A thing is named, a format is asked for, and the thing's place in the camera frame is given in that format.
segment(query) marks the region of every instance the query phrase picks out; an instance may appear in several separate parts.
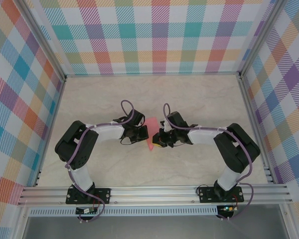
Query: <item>beige floor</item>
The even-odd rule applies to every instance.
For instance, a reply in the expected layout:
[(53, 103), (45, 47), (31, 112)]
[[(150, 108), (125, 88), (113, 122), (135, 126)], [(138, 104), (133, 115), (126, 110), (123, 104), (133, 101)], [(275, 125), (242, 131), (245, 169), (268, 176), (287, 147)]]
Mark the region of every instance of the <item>beige floor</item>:
[[(130, 100), (146, 117), (163, 119), (168, 102), (188, 124), (251, 126), (236, 76), (132, 76), (69, 78), (57, 114), (39, 186), (69, 186), (71, 181), (54, 147), (75, 120), (97, 124), (124, 116), (122, 99)], [(120, 145), (118, 140), (96, 144), (88, 161), (98, 186), (213, 184), (225, 163), (209, 145), (183, 145), (149, 151), (147, 143)], [(262, 161), (253, 164), (250, 183), (266, 183)]]

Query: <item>black mounting plate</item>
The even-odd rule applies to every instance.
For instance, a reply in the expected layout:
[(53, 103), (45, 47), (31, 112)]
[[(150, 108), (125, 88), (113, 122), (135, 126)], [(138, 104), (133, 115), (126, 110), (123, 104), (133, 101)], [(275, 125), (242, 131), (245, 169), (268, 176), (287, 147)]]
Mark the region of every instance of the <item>black mounting plate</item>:
[(214, 187), (199, 187), (197, 189), (197, 193), (199, 195), (200, 203), (236, 203), (236, 198), (233, 197), (235, 195), (237, 197), (238, 203), (242, 203), (244, 201), (243, 190), (241, 187), (234, 187), (231, 195), (226, 200), (220, 201), (219, 198), (214, 193)]
[[(105, 204), (110, 203), (111, 189), (110, 188), (95, 188), (93, 195), (99, 197), (104, 201)], [(65, 204), (93, 204), (94, 199), (80, 192), (73, 185), (69, 187)]]

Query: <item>plaid wall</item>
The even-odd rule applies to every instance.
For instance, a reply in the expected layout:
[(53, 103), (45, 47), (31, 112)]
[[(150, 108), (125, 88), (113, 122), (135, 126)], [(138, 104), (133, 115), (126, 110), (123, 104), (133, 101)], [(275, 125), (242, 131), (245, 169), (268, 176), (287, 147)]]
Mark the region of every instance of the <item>plaid wall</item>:
[(250, 53), (251, 49), (253, 49), (253, 47), (254, 47), (254, 45), (256, 43), (256, 40), (258, 39), (259, 33), (263, 29), (263, 27), (265, 25), (265, 22), (266, 22), (267, 18), (269, 17), (269, 15), (271, 13), (271, 10), (273, 9), (276, 1), (277, 0), (270, 0), (270, 3), (269, 3), (269, 5), (268, 5), (268, 7), (267, 7), (267, 9), (265, 11), (265, 14), (263, 15), (263, 18), (261, 19), (261, 21), (260, 21), (260, 23), (259, 23), (259, 25), (257, 27), (257, 30), (255, 31), (254, 36), (253, 36), (252, 40), (250, 41), (250, 43), (248, 45), (248, 48), (247, 48), (247, 50), (245, 52), (243, 60), (240, 62), (240, 65), (238, 67), (238, 71), (242, 70), (242, 68), (243, 68), (243, 66), (244, 66), (244, 64), (246, 62), (246, 59), (249, 56), (249, 53)]
[(76, 75), (236, 72), (272, 6), (270, 0), (27, 2), (65, 72)]
[(0, 0), (0, 239), (38, 170), (61, 80), (12, 0)]
[(245, 80), (276, 176), (299, 217), (299, 0), (289, 0)]

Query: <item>aluminum frame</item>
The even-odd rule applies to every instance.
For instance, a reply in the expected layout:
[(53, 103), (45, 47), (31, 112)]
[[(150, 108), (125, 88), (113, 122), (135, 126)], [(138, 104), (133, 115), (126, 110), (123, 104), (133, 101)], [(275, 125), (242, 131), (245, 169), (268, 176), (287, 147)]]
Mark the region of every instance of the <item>aluminum frame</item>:
[[(269, 179), (268, 175), (270, 174), (269, 176), (271, 177), (272, 182), (278, 183), (277, 176), (275, 175), (274, 167), (271, 161), (269, 160), (268, 151), (267, 148), (265, 147), (265, 143), (261, 136), (260, 127), (259, 124), (257, 123), (257, 117), (251, 105), (251, 99), (249, 97), (248, 90), (245, 81), (243, 79), (243, 75), (241, 76), (237, 75), (237, 81), (247, 110), (249, 121), (255, 135), (256, 143), (259, 146), (261, 151), (261, 157), (264, 163), (266, 177), (267, 179)], [(290, 238), (299, 239), (299, 233), (296, 226), (297, 217), (295, 216), (294, 206), (292, 204), (280, 204), (280, 210), (283, 215), (285, 226), (287, 228)]]
[(24, 20), (28, 24), (31, 32), (35, 36), (36, 40), (38, 41), (39, 45), (41, 46), (43, 52), (45, 53), (46, 57), (50, 61), (52, 67), (54, 68), (58, 77), (62, 79), (63, 82), (66, 81), (66, 75), (62, 70), (62, 67), (56, 58), (55, 54), (53, 53), (47, 39), (45, 38), (41, 28), (37, 24), (35, 18), (33, 17), (31, 10), (29, 9), (28, 5), (24, 2), (24, 0), (14, 0), (14, 4), (22, 14)]
[(252, 64), (254, 63), (254, 60), (256, 59), (261, 47), (267, 40), (267, 37), (269, 36), (271, 30), (274, 27), (275, 22), (277, 21), (280, 13), (284, 9), (285, 5), (287, 4), (288, 0), (276, 0), (275, 5), (273, 6), (273, 9), (269, 13), (269, 16), (261, 29), (259, 36), (251, 49), (245, 64), (242, 67), (241, 75), (244, 77), (244, 75), (247, 73), (247, 71), (250, 69)]
[(62, 83), (62, 86), (61, 86), (59, 100), (58, 100), (58, 102), (56, 104), (55, 112), (54, 112), (54, 115), (53, 115), (53, 118), (52, 118), (51, 127), (50, 127), (50, 130), (48, 131), (48, 135), (47, 135), (47, 138), (46, 138), (45, 147), (43, 149), (42, 160), (39, 161), (39, 167), (37, 168), (37, 171), (35, 172), (36, 177), (34, 177), (33, 180), (32, 180), (32, 182), (31, 182), (31, 185), (33, 185), (33, 186), (37, 185), (37, 181), (39, 180), (39, 175), (40, 175), (40, 173), (42, 171), (42, 168), (43, 168), (43, 164), (44, 164), (44, 160), (43, 159), (46, 156), (46, 152), (48, 150), (48, 145), (50, 144), (50, 140), (51, 140), (51, 137), (52, 137), (52, 132), (53, 132), (54, 124), (55, 124), (55, 121), (56, 121), (56, 116), (57, 116), (58, 111), (60, 109), (61, 100), (62, 100), (62, 97), (63, 97), (65, 85), (66, 85), (66, 81), (64, 81)]
[(88, 77), (121, 77), (121, 76), (228, 76), (236, 75), (234, 71), (222, 71), (222, 72), (206, 72), (206, 73), (130, 73), (130, 74), (108, 74), (108, 75), (67, 75), (67, 78), (88, 78)]
[[(251, 189), (240, 185), (247, 204)], [(106, 207), (116, 206), (186, 206), (186, 205), (228, 205), (228, 203), (200, 203), (196, 195), (197, 186), (133, 186), (111, 187), (111, 200)], [(291, 195), (285, 184), (254, 184), (252, 204), (288, 204)], [(68, 207), (65, 204), (68, 187), (26, 187), (21, 195), (22, 207)]]

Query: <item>pink object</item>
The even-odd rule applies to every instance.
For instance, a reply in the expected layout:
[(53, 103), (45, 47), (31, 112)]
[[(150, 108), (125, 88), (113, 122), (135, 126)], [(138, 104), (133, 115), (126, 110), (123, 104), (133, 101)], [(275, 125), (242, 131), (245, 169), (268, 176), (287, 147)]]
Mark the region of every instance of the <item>pink object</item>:
[(146, 140), (148, 142), (149, 150), (152, 151), (154, 145), (151, 143), (153, 136), (159, 132), (159, 124), (156, 117), (147, 118), (144, 125), (148, 126), (149, 138)]

